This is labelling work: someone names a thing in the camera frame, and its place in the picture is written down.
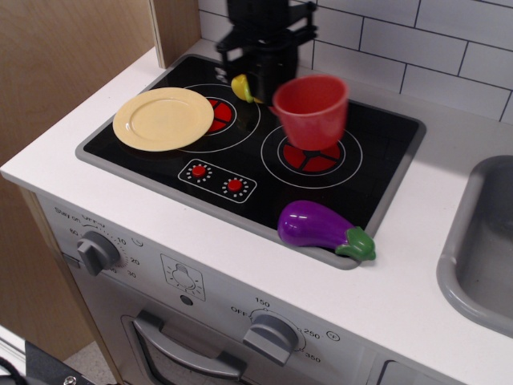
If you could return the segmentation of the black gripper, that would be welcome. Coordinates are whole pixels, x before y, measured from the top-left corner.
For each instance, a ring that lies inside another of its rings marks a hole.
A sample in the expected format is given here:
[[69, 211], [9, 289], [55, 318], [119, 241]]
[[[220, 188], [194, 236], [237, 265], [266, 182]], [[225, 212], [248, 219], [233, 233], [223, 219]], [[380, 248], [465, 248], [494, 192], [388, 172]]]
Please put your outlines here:
[[314, 2], [228, 1], [230, 32], [217, 44], [225, 76], [246, 74], [251, 95], [272, 103], [277, 88], [296, 76], [298, 47], [317, 36]]

